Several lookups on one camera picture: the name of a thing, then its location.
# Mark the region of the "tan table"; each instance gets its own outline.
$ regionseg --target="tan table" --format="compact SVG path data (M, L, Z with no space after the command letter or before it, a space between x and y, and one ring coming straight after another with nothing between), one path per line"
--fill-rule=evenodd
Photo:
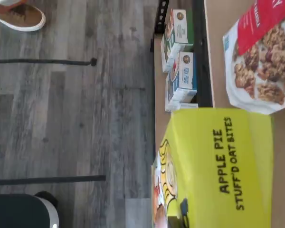
M232 107L228 101L225 81L223 35L237 19L247 11L254 0L205 0L205 12L209 48L209 65L214 107ZM155 128L156 150L164 136L170 115L164 111L165 78L162 73L161 37L155 37ZM272 228L285 228L285 110L274 118L274 181L272 200Z

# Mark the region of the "bag of granola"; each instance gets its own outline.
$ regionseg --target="bag of granola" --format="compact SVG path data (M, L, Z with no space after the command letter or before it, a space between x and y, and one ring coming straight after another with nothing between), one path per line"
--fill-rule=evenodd
M285 108L285 0L257 0L223 42L230 103L263 114Z

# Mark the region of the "metal shelf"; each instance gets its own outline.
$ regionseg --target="metal shelf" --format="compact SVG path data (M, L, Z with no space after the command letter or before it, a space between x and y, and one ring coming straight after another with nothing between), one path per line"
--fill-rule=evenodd
M213 107L211 80L209 70L207 30L204 1L193 0L194 21L194 53L197 68L197 102L199 107ZM151 40L151 52L154 52L154 35L164 34L165 18L169 6L169 0L159 0L155 19L154 34Z

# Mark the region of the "wooden floor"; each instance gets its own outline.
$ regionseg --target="wooden floor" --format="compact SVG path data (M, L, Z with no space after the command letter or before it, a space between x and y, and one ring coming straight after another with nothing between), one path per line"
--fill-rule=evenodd
M151 226L154 147L150 39L157 1L35 0L39 32L0 24L0 58L98 59L96 67L0 65L0 179L106 175L47 190L62 228Z

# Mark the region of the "package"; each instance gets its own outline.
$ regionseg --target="package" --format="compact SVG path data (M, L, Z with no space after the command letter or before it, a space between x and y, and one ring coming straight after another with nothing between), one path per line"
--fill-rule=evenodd
M196 80L194 54L180 52L166 78L165 111L179 109L179 103L190 103L197 93Z
M285 108L285 0L257 0L223 42L230 103L263 114Z
M162 70L168 73L180 51L193 48L192 12L184 9L172 9L169 22L161 40Z
M269 115L174 112L152 166L153 227L270 228L272 172Z

